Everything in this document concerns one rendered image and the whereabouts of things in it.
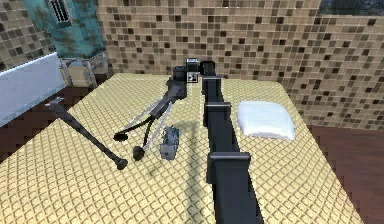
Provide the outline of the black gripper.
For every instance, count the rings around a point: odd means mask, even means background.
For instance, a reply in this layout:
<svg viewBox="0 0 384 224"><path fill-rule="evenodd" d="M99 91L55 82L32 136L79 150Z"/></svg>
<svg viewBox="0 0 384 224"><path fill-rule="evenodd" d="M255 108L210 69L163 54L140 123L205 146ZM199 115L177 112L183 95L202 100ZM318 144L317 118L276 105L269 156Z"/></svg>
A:
<svg viewBox="0 0 384 224"><path fill-rule="evenodd" d="M168 79L166 85L168 90L156 106L154 104L148 106L113 137L115 141L125 141L128 139L128 132L149 123L145 131L143 145L135 146L133 148L133 159L135 161L140 161L144 157L146 150L149 148L164 125L172 105L177 100L182 100L187 97L187 77L185 67L175 66L173 68L172 76ZM140 119L145 115L147 115L147 118L140 121ZM153 133L150 134L152 124L155 121L157 121L157 126Z"/></svg>

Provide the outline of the grey blue first-aid kit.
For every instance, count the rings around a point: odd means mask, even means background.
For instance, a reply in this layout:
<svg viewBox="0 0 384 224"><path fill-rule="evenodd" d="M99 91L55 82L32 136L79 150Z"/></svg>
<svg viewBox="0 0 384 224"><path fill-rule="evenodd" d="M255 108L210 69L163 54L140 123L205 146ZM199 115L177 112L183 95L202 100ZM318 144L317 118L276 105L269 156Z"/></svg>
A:
<svg viewBox="0 0 384 224"><path fill-rule="evenodd" d="M166 126L160 144L161 158L167 161L174 160L179 146L180 131L174 126Z"/></svg>

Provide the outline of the black baseball bat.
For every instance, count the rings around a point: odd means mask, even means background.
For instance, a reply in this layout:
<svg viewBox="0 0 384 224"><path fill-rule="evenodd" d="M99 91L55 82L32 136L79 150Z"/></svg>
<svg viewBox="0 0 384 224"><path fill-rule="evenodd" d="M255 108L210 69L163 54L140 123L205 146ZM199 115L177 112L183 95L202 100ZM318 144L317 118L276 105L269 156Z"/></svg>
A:
<svg viewBox="0 0 384 224"><path fill-rule="evenodd" d="M55 99L46 103L45 106L67 125L69 125L75 131L88 139L92 144L94 144L101 152L103 152L115 163L118 170L123 170L128 165L128 161L117 156L103 143L96 139L74 116L72 116L63 106L60 105L62 100L62 97L56 97Z"/></svg>

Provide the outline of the yellow quilted bed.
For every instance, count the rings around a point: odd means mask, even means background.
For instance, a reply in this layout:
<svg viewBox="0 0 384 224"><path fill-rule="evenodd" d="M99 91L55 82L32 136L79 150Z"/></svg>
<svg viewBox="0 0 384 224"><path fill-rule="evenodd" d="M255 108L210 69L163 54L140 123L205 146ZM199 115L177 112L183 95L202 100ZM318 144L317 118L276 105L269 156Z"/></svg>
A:
<svg viewBox="0 0 384 224"><path fill-rule="evenodd" d="M62 121L42 130L0 163L0 224L215 224L206 181L209 151L204 98L192 84L168 123L180 130L176 158L157 147L118 170L110 153L130 158L143 139L114 134L165 92L161 75L117 74L73 106L82 136ZM284 88L276 82L226 79L224 98L282 105L295 126L292 141L240 136L265 224L363 224Z"/></svg>

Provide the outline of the grey framed side table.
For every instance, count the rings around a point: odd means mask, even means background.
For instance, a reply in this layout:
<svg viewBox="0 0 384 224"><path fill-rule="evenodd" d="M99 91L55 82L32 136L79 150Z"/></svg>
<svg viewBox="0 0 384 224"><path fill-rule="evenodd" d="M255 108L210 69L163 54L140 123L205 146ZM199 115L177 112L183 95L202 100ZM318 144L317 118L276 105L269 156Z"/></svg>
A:
<svg viewBox="0 0 384 224"><path fill-rule="evenodd" d="M97 78L108 79L110 77L105 52L96 54L89 59L60 59L59 71L65 84L69 87L96 88L98 86Z"/></svg>

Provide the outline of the rusty teal door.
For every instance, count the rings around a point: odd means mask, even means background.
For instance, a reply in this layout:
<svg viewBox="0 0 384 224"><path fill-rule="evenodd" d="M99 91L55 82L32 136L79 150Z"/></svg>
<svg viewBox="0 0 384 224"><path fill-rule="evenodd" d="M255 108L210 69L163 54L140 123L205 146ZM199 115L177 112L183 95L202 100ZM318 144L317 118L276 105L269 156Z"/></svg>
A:
<svg viewBox="0 0 384 224"><path fill-rule="evenodd" d="M59 58L89 59L105 50L95 0L65 0L70 24L59 24L48 0L22 0L36 28L51 37Z"/></svg>

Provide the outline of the white pillow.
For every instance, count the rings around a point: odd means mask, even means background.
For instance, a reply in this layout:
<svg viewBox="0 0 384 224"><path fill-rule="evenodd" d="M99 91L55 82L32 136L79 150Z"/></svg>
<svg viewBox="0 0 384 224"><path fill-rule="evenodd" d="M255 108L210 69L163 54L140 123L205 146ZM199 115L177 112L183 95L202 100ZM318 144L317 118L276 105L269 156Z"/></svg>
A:
<svg viewBox="0 0 384 224"><path fill-rule="evenodd" d="M241 101L237 123L249 137L283 140L296 138L295 126L288 111L280 104L267 101Z"/></svg>

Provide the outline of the white barred door vent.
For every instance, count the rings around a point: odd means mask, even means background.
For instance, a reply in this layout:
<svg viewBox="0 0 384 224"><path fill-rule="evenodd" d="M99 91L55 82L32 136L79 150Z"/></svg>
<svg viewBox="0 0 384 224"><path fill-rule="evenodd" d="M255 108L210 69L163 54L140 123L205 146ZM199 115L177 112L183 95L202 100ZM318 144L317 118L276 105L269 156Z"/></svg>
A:
<svg viewBox="0 0 384 224"><path fill-rule="evenodd" d="M70 14L65 0L48 0L54 18L59 24L70 24Z"/></svg>

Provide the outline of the dark window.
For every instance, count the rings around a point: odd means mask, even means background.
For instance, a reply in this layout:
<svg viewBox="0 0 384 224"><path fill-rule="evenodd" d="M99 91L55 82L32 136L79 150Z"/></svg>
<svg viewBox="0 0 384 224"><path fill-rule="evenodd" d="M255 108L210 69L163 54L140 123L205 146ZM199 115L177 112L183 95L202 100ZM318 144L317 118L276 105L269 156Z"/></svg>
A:
<svg viewBox="0 0 384 224"><path fill-rule="evenodd" d="M384 0L321 0L319 14L384 16Z"/></svg>

